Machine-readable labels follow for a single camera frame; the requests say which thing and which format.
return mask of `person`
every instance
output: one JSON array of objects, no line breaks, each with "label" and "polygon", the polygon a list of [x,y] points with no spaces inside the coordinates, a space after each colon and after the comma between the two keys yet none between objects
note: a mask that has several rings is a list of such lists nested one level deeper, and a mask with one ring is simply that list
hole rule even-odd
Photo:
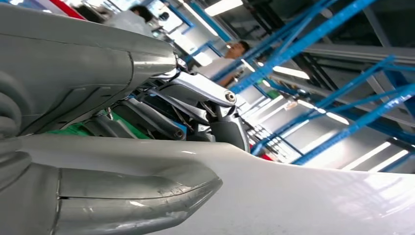
[{"label": "person", "polygon": [[[247,52],[250,48],[251,47],[247,42],[239,41],[238,43],[231,45],[230,49],[228,50],[228,52],[226,52],[224,57],[213,60],[212,63],[203,67],[198,67],[193,71],[203,74],[205,77],[211,79],[219,71],[224,69],[230,63],[232,63],[235,59],[245,54],[245,52]],[[219,85],[224,87],[228,85],[232,80],[233,74],[229,75],[228,77],[220,81]]]},{"label": "person", "polygon": [[153,14],[142,5],[135,5],[127,11],[120,12],[107,21],[104,25],[138,33],[147,37],[153,37],[152,28],[147,24],[153,19]]}]

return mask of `blue frame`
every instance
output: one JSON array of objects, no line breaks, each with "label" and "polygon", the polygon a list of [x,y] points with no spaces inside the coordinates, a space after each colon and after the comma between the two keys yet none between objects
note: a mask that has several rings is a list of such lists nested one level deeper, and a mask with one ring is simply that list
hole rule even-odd
[{"label": "blue frame", "polygon": [[183,15],[183,13],[181,13],[176,7],[172,6],[172,4],[170,4],[167,0],[160,0],[161,2],[167,3],[167,8],[170,9],[171,12],[173,12],[174,14],[176,14],[177,17],[179,17],[180,20],[183,21],[183,23],[185,23],[187,26],[189,26],[187,29],[185,29],[182,34],[186,34],[187,32],[189,32],[192,28],[195,27],[194,23],[192,23],[186,16]]},{"label": "blue frame", "polygon": [[317,42],[327,33],[337,28],[339,25],[356,15],[358,12],[369,6],[374,1],[376,0],[355,0],[335,16],[325,21],[319,27],[315,28],[312,32],[308,33],[306,36],[293,43],[292,46],[288,46],[293,41],[293,39],[302,31],[305,25],[310,22],[310,18],[320,13],[325,8],[325,6],[327,7],[335,2],[335,0],[320,1],[315,5],[315,7],[311,8],[310,12],[307,14],[307,17],[305,17],[305,19],[302,20],[298,26],[294,27],[293,32],[288,34],[286,41],[284,41],[283,44],[272,54],[272,56],[268,59],[268,62],[265,63],[264,66],[262,66],[256,72],[253,72],[242,79],[240,83],[231,88],[231,91],[234,93],[240,93],[244,89],[248,88],[257,80],[271,73],[273,67],[279,66],[294,56],[298,55],[305,48]]},{"label": "blue frame", "polygon": [[[359,85],[364,83],[369,77],[371,77],[374,73],[379,72],[379,71],[383,70],[384,68],[387,68],[388,69],[387,71],[390,71],[389,69],[404,69],[404,70],[407,69],[406,67],[402,67],[402,66],[395,67],[394,65],[391,65],[391,63],[393,62],[393,59],[394,59],[393,56],[387,57],[383,61],[377,63],[376,65],[374,65],[373,67],[368,69],[366,72],[362,73],[361,75],[359,75],[358,77],[353,79],[350,83],[346,84],[344,87],[340,88],[338,91],[336,91],[333,94],[329,95],[326,99],[324,99],[324,100],[322,100],[322,101],[320,101],[316,104],[317,109],[318,108],[328,108],[326,110],[327,112],[339,113],[340,115],[346,114],[346,115],[344,115],[345,117],[347,117],[347,118],[350,117],[355,122],[353,124],[351,124],[350,126],[348,126],[347,128],[343,129],[342,131],[338,132],[334,136],[332,136],[330,139],[328,139],[327,141],[325,141],[321,145],[315,147],[314,149],[310,150],[309,152],[307,152],[305,154],[302,154],[294,146],[289,144],[288,146],[290,146],[293,150],[300,153],[300,155],[301,155],[298,159],[294,160],[292,162],[292,164],[303,165],[304,163],[306,163],[310,159],[314,158],[315,156],[317,156],[321,152],[325,151],[327,148],[331,147],[332,145],[334,145],[335,143],[341,141],[342,139],[350,136],[351,134],[355,133],[360,128],[362,128],[363,126],[366,126],[366,125],[368,125],[369,127],[374,128],[378,131],[382,131],[384,133],[387,133],[390,136],[395,136],[399,139],[402,139],[402,137],[403,137],[404,141],[407,141],[411,144],[413,142],[415,142],[415,135],[414,134],[405,133],[405,132],[396,132],[396,131],[390,130],[388,128],[385,128],[382,125],[379,125],[378,123],[374,122],[376,119],[378,119],[381,115],[383,115],[384,113],[386,113],[390,109],[398,106],[401,103],[404,103],[404,102],[410,100],[415,95],[415,84],[406,84],[404,86],[399,86],[397,89],[395,89],[393,91],[388,91],[388,92],[385,92],[383,94],[373,95],[373,96],[370,96],[370,97],[365,98],[365,99],[360,100],[360,101],[353,102],[353,103],[348,104],[348,105],[343,105],[343,106],[339,106],[339,107],[333,107],[332,106],[333,101],[335,101],[338,97],[340,97],[340,96],[350,92],[352,89],[358,87]],[[395,77],[389,77],[389,79],[392,81],[392,83],[396,82]],[[366,103],[366,102],[371,102],[371,101],[374,101],[374,100],[378,100],[378,99],[380,99],[382,97],[385,97],[385,96],[392,96],[392,98],[390,98],[387,102],[383,103],[382,105],[379,105],[372,112],[367,113],[366,115],[364,115],[362,117],[356,117],[356,116],[353,117],[353,115],[350,115],[351,113],[347,114],[346,109],[350,109],[350,108],[352,108],[356,105],[363,104],[363,103]],[[311,119],[318,118],[318,117],[321,117],[321,116],[324,115],[324,114],[315,114],[315,113],[316,113],[316,110],[311,109],[308,112],[305,112],[304,114],[299,115],[297,118],[291,120],[286,125],[282,126],[278,130],[276,130],[274,133],[272,133],[270,136],[268,136],[267,138],[261,140],[256,145],[254,145],[251,149],[251,153],[254,154],[254,155],[257,155],[260,152],[260,150],[269,141],[271,141],[274,138],[281,138],[281,135],[285,131],[289,130],[290,128],[294,127],[295,125],[297,125],[297,124],[299,124],[303,121],[311,120]]]},{"label": "blue frame", "polygon": [[227,34],[210,16],[208,16],[204,9],[202,9],[198,4],[195,2],[190,2],[189,6],[207,23],[210,27],[215,30],[219,37],[225,41],[229,42],[232,38]]},{"label": "blue frame", "polygon": [[265,97],[271,98],[258,84],[254,84],[254,87]]},{"label": "blue frame", "polygon": [[397,168],[398,166],[402,165],[404,162],[406,162],[407,160],[413,157],[415,157],[415,152],[409,152],[402,158],[394,161],[393,163],[389,164],[385,168],[381,169],[379,172],[391,172],[393,169]]}]

